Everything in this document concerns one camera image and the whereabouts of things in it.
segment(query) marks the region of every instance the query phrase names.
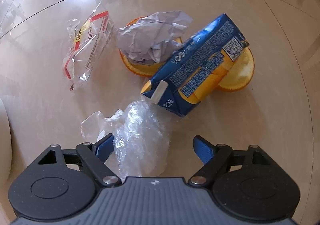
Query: marble surface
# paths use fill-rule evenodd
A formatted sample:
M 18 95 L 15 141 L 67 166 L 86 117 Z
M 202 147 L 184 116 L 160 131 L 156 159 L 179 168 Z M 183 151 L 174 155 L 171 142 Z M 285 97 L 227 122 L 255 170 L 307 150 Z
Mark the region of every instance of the marble surface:
M 80 123 L 101 111 L 111 116 L 139 99 L 144 78 L 106 51 L 91 79 L 73 95 L 61 65 L 68 47 L 66 22 L 84 21 L 101 2 L 123 27 L 157 11 L 183 10 L 193 18 L 186 40 L 227 13 L 250 42 L 255 74 L 242 91 L 214 91 L 172 132 L 165 176 L 188 179 L 201 167 L 192 139 L 234 149 L 258 144 L 297 182 L 294 219 L 320 219 L 320 0 L 1 0 L 0 97 L 12 132 L 12 171 L 0 193 L 3 221 L 14 219 L 10 182 L 48 145 L 84 142 Z

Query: crumpled paper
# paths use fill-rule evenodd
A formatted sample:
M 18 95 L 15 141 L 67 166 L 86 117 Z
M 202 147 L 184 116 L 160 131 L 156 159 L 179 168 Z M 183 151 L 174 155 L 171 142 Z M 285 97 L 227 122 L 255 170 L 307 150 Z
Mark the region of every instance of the crumpled paper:
M 85 141 L 114 136 L 114 152 L 105 165 L 122 181 L 127 176 L 158 176 L 166 167 L 171 113 L 143 98 L 104 118 L 95 112 L 81 123 Z
M 191 21 L 192 18 L 181 10 L 156 12 L 139 19 L 136 24 L 118 29 L 117 46 L 132 63 L 165 62 L 181 48 L 174 39 L 185 33 Z

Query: plastic bag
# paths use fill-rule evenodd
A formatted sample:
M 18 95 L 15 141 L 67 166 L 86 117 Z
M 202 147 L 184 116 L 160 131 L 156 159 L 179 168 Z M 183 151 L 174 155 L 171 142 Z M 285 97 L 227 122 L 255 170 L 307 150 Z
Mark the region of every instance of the plastic bag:
M 81 27 L 79 23 L 78 19 L 69 20 L 67 27 L 70 47 L 62 67 L 63 74 L 71 81 L 70 90 L 88 80 L 103 51 L 115 48 L 114 25 L 100 3 Z
M 110 118 L 93 113 L 81 123 L 81 134 L 93 143 L 113 134 L 114 152 L 105 164 L 122 181 L 127 176 L 158 176 L 166 167 L 170 118 L 169 112 L 142 98 Z

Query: qr code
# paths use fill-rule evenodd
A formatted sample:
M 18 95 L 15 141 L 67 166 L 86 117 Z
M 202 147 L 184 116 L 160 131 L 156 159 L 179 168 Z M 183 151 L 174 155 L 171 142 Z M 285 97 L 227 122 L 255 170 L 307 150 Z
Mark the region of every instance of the qr code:
M 242 51 L 242 46 L 238 42 L 238 40 L 235 37 L 233 37 L 229 42 L 225 44 L 223 50 L 225 50 L 225 52 L 229 55 L 231 60 L 234 61 L 240 55 Z

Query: red stripe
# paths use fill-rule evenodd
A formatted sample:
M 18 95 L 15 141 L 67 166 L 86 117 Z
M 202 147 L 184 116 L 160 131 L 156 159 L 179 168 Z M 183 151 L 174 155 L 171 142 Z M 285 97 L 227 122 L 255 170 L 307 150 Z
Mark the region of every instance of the red stripe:
M 75 43 L 75 51 L 77 51 L 79 49 L 79 45 L 80 45 L 80 41 L 77 41 Z
M 70 54 L 70 57 L 69 57 L 68 61 L 67 61 L 66 64 L 64 65 L 64 72 L 66 73 L 66 76 L 68 77 L 69 80 L 71 80 L 71 76 L 70 76 L 70 74 L 69 74 L 69 71 L 68 71 L 68 69 L 67 69 L 67 66 L 68 66 L 68 64 L 69 64 L 72 56 L 73 56 L 73 52 Z
M 109 12 L 105 11 L 105 12 L 102 12 L 100 14 L 94 15 L 92 18 L 90 18 L 90 22 L 95 21 L 95 20 L 97 20 L 99 18 L 102 18 L 102 17 L 104 17 L 104 16 L 106 16 L 108 14 L 109 14 Z

